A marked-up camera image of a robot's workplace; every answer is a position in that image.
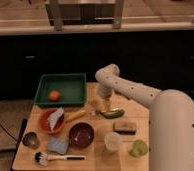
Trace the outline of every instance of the black cable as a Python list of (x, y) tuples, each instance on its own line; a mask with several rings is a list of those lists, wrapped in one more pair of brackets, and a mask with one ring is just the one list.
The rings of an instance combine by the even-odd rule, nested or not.
[(13, 135), (11, 135), (4, 127), (3, 125), (0, 123), (0, 127), (3, 129), (3, 131), (6, 132), (7, 135), (9, 135), (13, 140), (15, 140), (16, 142), (18, 142), (18, 139), (15, 138)]

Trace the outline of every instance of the dark red bowl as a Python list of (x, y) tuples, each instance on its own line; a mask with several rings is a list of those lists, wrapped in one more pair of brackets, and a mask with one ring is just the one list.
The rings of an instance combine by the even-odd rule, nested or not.
[(85, 122), (75, 124), (69, 132), (69, 142), (71, 146), (86, 148), (94, 139), (94, 129)]

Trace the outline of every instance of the green tray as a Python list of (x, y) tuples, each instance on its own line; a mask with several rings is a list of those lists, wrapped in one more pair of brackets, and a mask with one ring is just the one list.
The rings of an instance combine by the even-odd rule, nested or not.
[[(61, 93), (59, 101), (48, 100), (51, 90)], [(86, 75), (83, 73), (42, 75), (34, 99), (39, 107), (83, 106), (85, 102)]]

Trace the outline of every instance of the orange fruit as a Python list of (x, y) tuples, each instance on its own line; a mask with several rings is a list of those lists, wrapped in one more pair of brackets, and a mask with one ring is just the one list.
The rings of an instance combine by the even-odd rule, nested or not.
[(57, 102), (60, 98), (60, 92), (57, 90), (52, 90), (50, 91), (49, 95), (48, 95), (48, 100), (50, 102)]

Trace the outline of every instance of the white cup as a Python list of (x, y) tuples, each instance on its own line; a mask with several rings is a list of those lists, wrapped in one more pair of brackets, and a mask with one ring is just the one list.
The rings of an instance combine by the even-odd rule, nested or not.
[(116, 152), (122, 144), (122, 139), (118, 133), (109, 132), (105, 135), (104, 143), (109, 152)]

